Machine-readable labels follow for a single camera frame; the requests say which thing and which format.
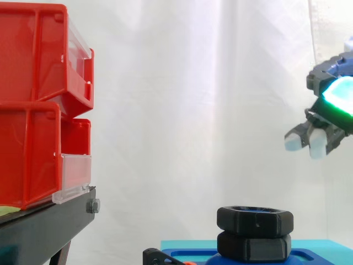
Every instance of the stacked hex nut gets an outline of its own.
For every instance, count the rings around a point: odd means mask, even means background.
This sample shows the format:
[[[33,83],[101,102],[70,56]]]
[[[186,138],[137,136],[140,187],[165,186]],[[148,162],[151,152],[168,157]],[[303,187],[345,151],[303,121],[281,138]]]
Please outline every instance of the stacked hex nut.
[[[241,262],[284,262],[291,252],[289,211],[229,206],[217,211],[218,253]]]

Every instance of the bolt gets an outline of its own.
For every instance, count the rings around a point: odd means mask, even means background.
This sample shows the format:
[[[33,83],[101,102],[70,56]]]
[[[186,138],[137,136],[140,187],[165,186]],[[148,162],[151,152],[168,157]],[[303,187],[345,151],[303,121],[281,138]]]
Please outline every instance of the bolt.
[[[152,262],[151,265],[159,265],[159,259],[155,258]]]
[[[86,206],[86,212],[89,214],[97,214],[100,210],[100,200],[99,199],[89,199]]]

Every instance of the red storage bin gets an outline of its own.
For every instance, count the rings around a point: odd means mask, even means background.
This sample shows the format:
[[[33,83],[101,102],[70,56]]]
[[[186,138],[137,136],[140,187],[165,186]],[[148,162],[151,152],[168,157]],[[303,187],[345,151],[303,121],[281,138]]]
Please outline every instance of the red storage bin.
[[[61,4],[0,2],[1,101],[52,101],[64,117],[93,108],[93,51]]]
[[[0,206],[26,209],[88,192],[89,120],[61,120],[54,102],[2,102],[0,124]]]

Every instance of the yellow object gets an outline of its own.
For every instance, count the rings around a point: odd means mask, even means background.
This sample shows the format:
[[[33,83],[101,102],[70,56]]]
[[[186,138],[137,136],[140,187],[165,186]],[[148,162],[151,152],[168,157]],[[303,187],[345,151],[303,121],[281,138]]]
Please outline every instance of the yellow object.
[[[21,209],[17,208],[17,207],[0,206],[0,216],[3,216],[5,214],[9,214],[9,213],[15,213],[15,212],[17,212],[19,210],[21,210]]]

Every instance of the green led light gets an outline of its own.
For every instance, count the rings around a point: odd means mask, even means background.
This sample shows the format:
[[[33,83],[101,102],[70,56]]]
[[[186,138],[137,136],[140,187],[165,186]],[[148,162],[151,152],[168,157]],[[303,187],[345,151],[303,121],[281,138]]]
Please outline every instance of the green led light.
[[[353,116],[353,77],[338,78],[323,96],[327,102]]]

